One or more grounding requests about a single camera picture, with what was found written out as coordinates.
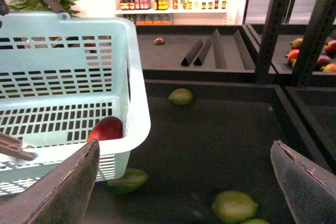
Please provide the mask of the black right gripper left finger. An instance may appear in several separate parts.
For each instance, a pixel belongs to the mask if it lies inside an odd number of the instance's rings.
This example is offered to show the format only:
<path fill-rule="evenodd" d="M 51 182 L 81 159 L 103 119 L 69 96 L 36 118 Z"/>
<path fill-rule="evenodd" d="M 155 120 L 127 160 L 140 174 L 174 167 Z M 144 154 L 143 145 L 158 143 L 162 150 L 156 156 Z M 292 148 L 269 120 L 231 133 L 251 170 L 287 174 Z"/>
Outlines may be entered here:
<path fill-rule="evenodd" d="M 96 181 L 99 157 L 99 142 L 92 140 L 2 204 L 1 223 L 81 223 Z"/>

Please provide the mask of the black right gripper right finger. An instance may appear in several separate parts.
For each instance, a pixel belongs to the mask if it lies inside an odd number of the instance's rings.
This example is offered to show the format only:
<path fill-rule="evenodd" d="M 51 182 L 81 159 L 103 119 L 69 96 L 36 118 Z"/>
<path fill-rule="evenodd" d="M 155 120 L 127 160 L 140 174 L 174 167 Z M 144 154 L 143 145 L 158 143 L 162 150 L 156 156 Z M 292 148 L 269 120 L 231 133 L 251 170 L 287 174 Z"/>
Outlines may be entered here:
<path fill-rule="evenodd" d="M 335 175 L 282 141 L 270 158 L 295 223 L 335 223 Z"/>

